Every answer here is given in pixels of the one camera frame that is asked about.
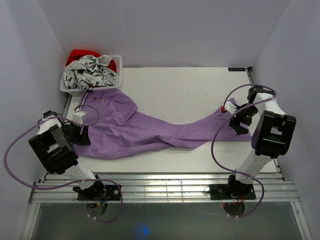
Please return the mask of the black white printed garment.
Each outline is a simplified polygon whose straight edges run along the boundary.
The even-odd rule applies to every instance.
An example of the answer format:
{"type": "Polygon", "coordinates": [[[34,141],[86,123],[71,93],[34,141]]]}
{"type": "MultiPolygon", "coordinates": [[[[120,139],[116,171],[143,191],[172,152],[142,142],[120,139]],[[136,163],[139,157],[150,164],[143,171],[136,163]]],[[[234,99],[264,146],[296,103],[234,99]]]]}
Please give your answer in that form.
{"type": "Polygon", "coordinates": [[[68,90],[115,87],[120,83],[117,72],[108,68],[109,55],[85,55],[64,67],[63,85],[68,90]]]}

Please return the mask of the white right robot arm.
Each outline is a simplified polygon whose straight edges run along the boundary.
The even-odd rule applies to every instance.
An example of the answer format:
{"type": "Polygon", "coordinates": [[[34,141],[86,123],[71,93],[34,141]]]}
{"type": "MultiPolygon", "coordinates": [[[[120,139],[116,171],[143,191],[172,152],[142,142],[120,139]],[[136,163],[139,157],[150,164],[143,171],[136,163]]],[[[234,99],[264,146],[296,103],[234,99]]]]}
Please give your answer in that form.
{"type": "Polygon", "coordinates": [[[297,124],[295,116],[286,114],[275,100],[276,93],[261,85],[253,85],[248,90],[248,102],[237,105],[230,101],[223,103],[222,112],[232,114],[229,127],[237,135],[248,134],[248,126],[256,114],[260,116],[251,137],[251,152],[235,173],[229,176],[226,194],[237,199],[253,191],[254,178],[271,160],[284,156],[297,124]]]}

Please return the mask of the dark table label sticker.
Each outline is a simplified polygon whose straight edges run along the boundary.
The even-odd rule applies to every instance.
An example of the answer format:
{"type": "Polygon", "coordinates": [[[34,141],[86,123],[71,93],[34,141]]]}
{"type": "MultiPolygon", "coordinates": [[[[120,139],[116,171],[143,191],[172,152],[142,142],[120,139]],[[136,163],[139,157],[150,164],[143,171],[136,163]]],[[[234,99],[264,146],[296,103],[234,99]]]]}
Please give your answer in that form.
{"type": "Polygon", "coordinates": [[[227,68],[229,72],[245,72],[245,67],[228,67],[227,68]]]}

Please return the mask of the red garment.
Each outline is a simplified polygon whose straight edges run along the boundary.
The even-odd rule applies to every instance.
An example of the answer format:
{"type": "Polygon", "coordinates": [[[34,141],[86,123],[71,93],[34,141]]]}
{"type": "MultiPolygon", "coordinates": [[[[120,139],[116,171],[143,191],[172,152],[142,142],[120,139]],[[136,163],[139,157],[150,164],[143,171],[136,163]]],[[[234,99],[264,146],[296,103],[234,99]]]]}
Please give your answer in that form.
{"type": "MultiPolygon", "coordinates": [[[[100,57],[101,55],[95,51],[90,51],[90,50],[83,50],[83,49],[74,49],[70,52],[65,66],[68,66],[70,63],[72,63],[73,61],[77,61],[79,60],[81,57],[84,57],[86,55],[93,55],[94,57],[100,57]]],[[[114,72],[117,71],[117,65],[116,62],[114,60],[111,60],[108,68],[114,72]]]]}

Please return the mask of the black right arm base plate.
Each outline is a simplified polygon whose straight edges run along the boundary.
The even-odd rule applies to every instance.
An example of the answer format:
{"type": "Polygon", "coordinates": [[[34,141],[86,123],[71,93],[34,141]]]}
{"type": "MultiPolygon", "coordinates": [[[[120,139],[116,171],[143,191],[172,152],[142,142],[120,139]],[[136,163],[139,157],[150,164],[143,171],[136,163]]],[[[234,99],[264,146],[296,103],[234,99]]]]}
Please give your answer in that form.
{"type": "Polygon", "coordinates": [[[228,184],[212,184],[209,186],[211,200],[255,200],[256,194],[252,184],[245,187],[234,187],[228,184]]]}

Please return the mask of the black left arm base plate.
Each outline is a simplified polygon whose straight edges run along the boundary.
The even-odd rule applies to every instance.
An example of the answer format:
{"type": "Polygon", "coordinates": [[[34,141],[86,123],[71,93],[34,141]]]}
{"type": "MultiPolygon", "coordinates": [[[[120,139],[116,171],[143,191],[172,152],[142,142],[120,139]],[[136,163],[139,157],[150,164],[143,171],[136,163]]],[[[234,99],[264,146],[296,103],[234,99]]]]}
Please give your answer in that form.
{"type": "Polygon", "coordinates": [[[78,186],[72,188],[77,193],[79,201],[119,201],[121,199],[120,191],[116,185],[93,184],[89,188],[82,190],[78,186]]]}

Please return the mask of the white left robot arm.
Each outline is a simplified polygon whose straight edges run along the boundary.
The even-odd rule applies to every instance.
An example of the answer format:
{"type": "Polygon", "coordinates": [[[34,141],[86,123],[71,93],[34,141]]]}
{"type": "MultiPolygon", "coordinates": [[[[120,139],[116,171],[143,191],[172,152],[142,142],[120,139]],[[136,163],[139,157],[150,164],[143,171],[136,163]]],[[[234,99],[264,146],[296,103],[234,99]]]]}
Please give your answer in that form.
{"type": "Polygon", "coordinates": [[[62,119],[62,115],[47,111],[38,122],[38,133],[28,140],[34,153],[50,174],[66,175],[78,186],[73,190],[90,199],[101,200],[107,195],[105,185],[91,170],[83,167],[74,145],[89,146],[89,127],[62,119]]]}

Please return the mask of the white plastic laundry basket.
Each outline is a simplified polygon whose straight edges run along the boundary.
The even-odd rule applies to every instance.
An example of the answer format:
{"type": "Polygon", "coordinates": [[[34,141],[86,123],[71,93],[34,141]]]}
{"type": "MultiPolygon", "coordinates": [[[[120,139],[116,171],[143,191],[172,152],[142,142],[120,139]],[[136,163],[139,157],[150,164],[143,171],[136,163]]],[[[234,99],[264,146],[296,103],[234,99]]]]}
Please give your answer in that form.
{"type": "Polygon", "coordinates": [[[123,60],[120,55],[87,54],[64,67],[59,88],[73,97],[86,90],[115,89],[122,84],[123,60]]]}

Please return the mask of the purple trousers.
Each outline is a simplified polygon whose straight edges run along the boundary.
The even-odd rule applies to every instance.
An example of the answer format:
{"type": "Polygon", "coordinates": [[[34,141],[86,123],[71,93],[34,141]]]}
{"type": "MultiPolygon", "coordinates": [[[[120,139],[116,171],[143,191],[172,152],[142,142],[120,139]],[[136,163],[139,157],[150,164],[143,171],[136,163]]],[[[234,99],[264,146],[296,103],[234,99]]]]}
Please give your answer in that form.
{"type": "Polygon", "coordinates": [[[81,157],[115,160],[167,148],[195,149],[216,136],[218,142],[247,142],[250,134],[236,134],[223,124],[227,113],[216,110],[198,121],[172,124],[138,111],[134,101],[117,88],[85,92],[80,99],[88,114],[90,145],[75,145],[81,157]]]}

